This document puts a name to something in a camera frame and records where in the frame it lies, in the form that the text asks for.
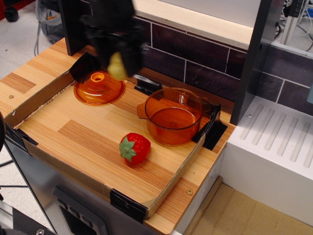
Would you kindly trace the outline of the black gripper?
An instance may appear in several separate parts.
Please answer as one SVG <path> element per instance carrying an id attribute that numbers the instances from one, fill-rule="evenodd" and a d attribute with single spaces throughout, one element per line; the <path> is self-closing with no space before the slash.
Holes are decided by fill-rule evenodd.
<path id="1" fill-rule="evenodd" d="M 95 16 L 83 15 L 80 19 L 85 27 L 87 40 L 95 47 L 102 67 L 107 69 L 114 52 L 121 52 L 128 77 L 143 68 L 143 52 L 147 48 L 145 28 L 133 17 L 124 21 L 102 22 Z"/>

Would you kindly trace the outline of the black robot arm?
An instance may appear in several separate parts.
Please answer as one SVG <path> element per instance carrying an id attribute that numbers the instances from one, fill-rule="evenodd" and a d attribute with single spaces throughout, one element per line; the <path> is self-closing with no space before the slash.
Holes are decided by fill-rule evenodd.
<path id="1" fill-rule="evenodd" d="M 117 81 L 143 67 L 144 28 L 134 18 L 131 0 L 91 0 L 91 14 L 82 15 L 85 35 L 102 66 Z"/>

